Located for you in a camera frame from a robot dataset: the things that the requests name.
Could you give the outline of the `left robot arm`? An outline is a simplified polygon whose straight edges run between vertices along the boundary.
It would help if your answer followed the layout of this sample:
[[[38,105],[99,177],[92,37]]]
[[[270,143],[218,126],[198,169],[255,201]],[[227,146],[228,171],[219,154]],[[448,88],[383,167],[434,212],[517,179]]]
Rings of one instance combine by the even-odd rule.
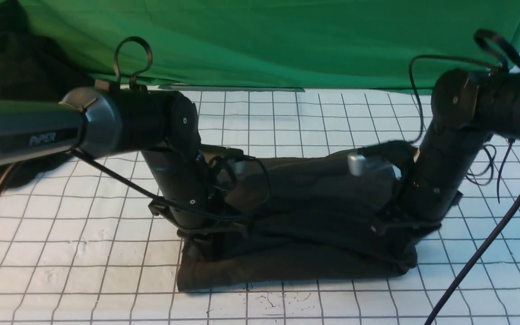
[[[153,212],[185,234],[248,234],[251,214],[224,198],[236,182],[228,161],[251,157],[202,145],[196,107],[177,91],[79,87],[59,103],[0,100],[0,165],[63,152],[91,165],[142,152],[162,191]],[[218,182],[221,169],[231,185]]]

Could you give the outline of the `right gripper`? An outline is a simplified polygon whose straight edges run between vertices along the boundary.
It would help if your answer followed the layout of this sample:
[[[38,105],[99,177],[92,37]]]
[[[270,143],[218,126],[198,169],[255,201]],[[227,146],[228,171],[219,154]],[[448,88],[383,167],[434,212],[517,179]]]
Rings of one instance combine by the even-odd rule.
[[[388,230],[435,230],[464,196],[458,190],[392,190],[387,203],[370,220],[377,235]]]

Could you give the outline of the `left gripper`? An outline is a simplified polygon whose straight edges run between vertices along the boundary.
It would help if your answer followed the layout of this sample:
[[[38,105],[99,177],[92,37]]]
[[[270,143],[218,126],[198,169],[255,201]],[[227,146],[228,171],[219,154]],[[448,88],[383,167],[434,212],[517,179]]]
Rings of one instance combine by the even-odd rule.
[[[206,238],[212,234],[225,234],[230,232],[237,232],[243,235],[244,238],[248,238],[251,229],[251,222],[249,221],[214,221],[211,219],[207,219],[201,227],[190,229],[180,226],[172,213],[174,209],[171,209],[168,205],[152,200],[148,208],[153,216],[161,216],[176,226],[177,235],[184,239],[194,237]]]

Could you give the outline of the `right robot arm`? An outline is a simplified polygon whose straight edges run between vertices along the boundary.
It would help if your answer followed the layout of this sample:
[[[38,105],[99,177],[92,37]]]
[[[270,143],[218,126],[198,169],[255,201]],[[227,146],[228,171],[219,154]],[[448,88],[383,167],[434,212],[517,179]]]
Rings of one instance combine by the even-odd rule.
[[[398,167],[400,184],[371,220],[391,228],[435,228],[460,199],[460,184],[491,136],[520,140],[520,73],[454,69],[437,80],[433,119],[420,146],[393,140],[367,149]]]

